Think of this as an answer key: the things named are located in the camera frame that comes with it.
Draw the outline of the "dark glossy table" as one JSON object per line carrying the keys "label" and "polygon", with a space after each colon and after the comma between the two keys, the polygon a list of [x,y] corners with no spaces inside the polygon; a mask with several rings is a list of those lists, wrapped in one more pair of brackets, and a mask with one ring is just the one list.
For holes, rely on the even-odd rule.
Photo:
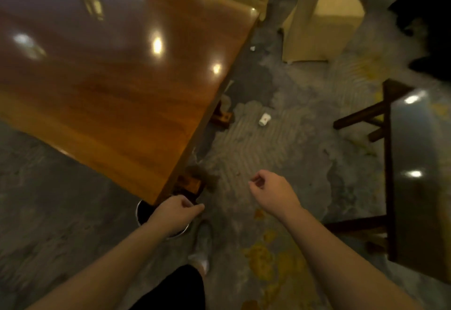
{"label": "dark glossy table", "polygon": [[428,92],[400,81],[382,83],[382,101],[333,123],[365,122],[384,140],[386,214],[327,223],[335,235],[378,246],[389,261],[451,285],[451,155],[440,152]]}

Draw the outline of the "person's right hand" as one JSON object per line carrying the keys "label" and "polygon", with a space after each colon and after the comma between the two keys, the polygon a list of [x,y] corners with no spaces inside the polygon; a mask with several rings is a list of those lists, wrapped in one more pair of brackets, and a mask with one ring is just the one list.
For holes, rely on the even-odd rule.
{"label": "person's right hand", "polygon": [[251,182],[249,180],[248,186],[260,207],[281,223],[285,223],[290,215],[302,208],[289,182],[274,172],[266,181]]}

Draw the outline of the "black bag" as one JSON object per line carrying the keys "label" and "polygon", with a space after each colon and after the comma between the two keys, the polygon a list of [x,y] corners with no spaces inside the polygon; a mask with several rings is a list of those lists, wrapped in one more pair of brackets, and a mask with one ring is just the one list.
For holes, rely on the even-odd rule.
{"label": "black bag", "polygon": [[414,59],[408,68],[451,83],[451,0],[396,0],[389,8],[396,26],[412,36],[411,23],[420,18],[427,26],[427,55]]}

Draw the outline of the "person's black trouser leg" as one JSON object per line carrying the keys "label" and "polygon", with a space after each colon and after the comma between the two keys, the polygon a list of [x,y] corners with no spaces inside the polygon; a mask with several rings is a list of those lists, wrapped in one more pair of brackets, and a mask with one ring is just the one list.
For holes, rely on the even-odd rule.
{"label": "person's black trouser leg", "polygon": [[202,276],[192,265],[178,267],[129,310],[206,310]]}

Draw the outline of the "person's left hand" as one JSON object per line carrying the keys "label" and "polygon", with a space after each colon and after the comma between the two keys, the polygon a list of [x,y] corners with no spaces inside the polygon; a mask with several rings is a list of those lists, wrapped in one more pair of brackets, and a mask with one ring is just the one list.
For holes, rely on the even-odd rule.
{"label": "person's left hand", "polygon": [[183,195],[173,195],[162,202],[143,225],[145,233],[153,238],[166,239],[169,235],[182,230],[194,219],[180,219],[182,204],[193,204]]}

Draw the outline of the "person's left forearm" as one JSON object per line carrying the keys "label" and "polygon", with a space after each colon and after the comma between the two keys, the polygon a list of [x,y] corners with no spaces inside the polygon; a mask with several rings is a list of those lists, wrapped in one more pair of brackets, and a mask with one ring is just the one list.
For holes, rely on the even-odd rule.
{"label": "person's left forearm", "polygon": [[170,227],[148,221],[26,310],[115,310]]}

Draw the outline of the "brown wooden table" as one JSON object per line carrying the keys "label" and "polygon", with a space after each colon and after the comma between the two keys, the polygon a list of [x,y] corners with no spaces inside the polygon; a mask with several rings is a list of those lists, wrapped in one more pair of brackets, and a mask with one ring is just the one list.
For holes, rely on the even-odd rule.
{"label": "brown wooden table", "polygon": [[232,0],[0,0],[0,121],[159,204],[257,21]]}

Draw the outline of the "person's grey shoe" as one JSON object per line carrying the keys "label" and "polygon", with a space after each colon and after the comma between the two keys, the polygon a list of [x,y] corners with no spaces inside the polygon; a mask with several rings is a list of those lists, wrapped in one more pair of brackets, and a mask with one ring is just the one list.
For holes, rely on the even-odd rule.
{"label": "person's grey shoe", "polygon": [[196,229],[196,237],[188,262],[204,278],[210,270],[213,244],[213,229],[209,221],[203,220]]}

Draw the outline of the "round black metal-rimmed bin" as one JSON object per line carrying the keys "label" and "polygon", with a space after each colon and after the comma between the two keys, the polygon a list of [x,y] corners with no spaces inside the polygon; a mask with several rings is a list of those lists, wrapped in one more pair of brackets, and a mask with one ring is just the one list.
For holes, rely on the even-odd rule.
{"label": "round black metal-rimmed bin", "polygon": [[[147,202],[140,200],[137,204],[136,210],[135,210],[135,218],[138,224],[138,227],[141,227],[146,222],[148,222],[150,216],[154,213],[156,210],[156,206],[150,205]],[[172,240],[179,238],[186,234],[191,227],[191,223],[188,223],[182,230],[178,231],[177,233],[173,233],[169,235],[166,240]]]}

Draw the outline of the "person's right forearm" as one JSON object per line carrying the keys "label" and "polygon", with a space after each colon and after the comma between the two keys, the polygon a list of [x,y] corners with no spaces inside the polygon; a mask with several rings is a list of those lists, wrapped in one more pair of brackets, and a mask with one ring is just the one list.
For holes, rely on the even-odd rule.
{"label": "person's right forearm", "polygon": [[418,302],[301,206],[289,206],[280,221],[334,310],[422,310]]}

